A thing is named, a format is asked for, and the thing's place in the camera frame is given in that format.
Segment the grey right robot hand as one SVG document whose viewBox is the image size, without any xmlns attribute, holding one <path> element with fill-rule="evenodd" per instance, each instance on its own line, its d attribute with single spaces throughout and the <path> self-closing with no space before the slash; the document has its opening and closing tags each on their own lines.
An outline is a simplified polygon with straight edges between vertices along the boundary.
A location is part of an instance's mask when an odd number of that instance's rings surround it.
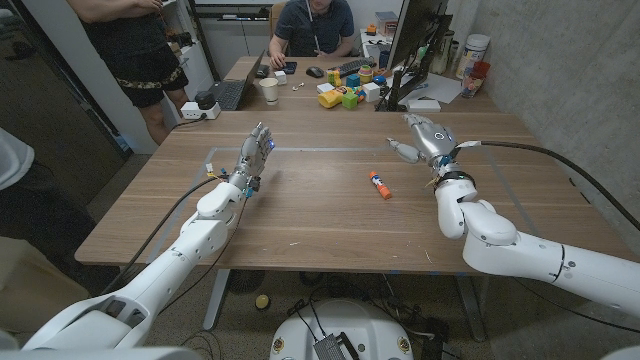
<svg viewBox="0 0 640 360">
<path fill-rule="evenodd" d="M 419 114 L 406 113 L 403 118 L 409 126 L 414 145 L 403 144 L 392 138 L 387 141 L 404 161 L 410 164 L 424 161 L 432 168 L 434 177 L 461 170 L 451 155 L 457 143 L 447 128 Z"/>
</svg>

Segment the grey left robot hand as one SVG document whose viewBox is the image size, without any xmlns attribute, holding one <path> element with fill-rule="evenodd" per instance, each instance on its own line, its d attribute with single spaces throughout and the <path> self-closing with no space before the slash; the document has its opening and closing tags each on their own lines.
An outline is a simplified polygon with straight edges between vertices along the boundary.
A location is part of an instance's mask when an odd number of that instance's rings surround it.
<svg viewBox="0 0 640 360">
<path fill-rule="evenodd" d="M 236 166 L 229 176 L 229 183 L 245 190 L 250 180 L 262 173 L 274 147 L 270 129 L 258 123 L 242 144 Z"/>
</svg>

